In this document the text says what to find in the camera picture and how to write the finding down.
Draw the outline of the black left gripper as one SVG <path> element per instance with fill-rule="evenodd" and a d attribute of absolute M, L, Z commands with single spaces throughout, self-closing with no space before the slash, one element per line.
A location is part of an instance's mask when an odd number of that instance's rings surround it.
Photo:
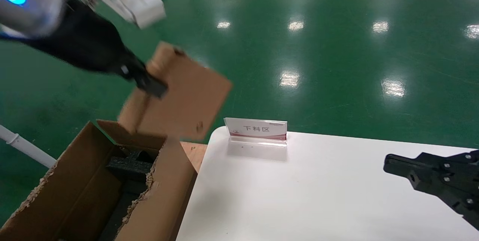
<path fill-rule="evenodd" d="M 149 74 L 146 66 L 123 43 L 116 27 L 80 0 L 68 0 L 60 26 L 52 34 L 27 38 L 8 35 L 74 67 L 134 80 L 139 89 L 161 98 L 168 86 Z M 176 55 L 184 51 L 174 47 Z"/>

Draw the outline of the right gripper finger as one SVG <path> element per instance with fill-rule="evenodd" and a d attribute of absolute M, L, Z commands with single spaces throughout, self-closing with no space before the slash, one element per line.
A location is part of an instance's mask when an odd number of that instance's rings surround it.
<path fill-rule="evenodd" d="M 388 154 L 384 171 L 404 177 L 422 193 L 438 197 L 479 229 L 479 151 L 442 157 L 421 153 L 416 158 Z"/>

